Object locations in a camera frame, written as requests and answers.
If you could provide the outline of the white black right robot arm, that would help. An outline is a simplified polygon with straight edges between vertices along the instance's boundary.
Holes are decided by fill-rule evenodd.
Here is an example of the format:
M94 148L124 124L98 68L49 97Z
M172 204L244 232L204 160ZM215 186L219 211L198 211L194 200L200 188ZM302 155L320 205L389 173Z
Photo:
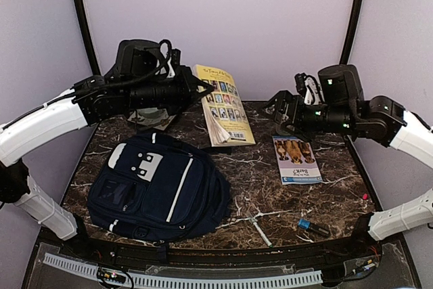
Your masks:
M432 167L432 129L404 106L380 95L370 100L346 98L339 103L306 104L289 91L276 93L263 112L284 132L310 141L320 133L339 133L353 139L370 139ZM359 258L394 234L432 222L432 190L388 210L359 217L353 237L345 244L352 258Z

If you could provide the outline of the navy blue student backpack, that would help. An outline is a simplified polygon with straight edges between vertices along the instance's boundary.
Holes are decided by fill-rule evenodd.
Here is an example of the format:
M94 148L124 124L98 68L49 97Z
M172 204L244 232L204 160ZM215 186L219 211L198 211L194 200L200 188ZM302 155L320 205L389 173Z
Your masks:
M230 215L230 183L211 156L161 133L119 143L87 197L92 224L119 236L176 242L213 232Z

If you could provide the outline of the yellow paperback book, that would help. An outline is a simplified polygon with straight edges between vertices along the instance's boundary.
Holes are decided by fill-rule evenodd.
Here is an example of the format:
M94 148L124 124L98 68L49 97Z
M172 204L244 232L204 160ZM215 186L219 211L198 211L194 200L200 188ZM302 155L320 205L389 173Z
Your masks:
M254 145L246 112L233 77L219 68L196 64L193 73L214 91L202 99L202 108L212 147Z

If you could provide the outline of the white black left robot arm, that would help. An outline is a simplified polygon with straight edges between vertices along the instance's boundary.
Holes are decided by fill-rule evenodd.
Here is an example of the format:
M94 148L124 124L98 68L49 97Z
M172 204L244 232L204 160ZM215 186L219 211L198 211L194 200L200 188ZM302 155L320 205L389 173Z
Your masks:
M31 177L23 156L72 131L138 109L175 116L214 90L180 63L169 40L119 43L105 75L83 79L59 96L1 125L1 204L14 204L68 243L81 259L95 254L83 220L63 209Z

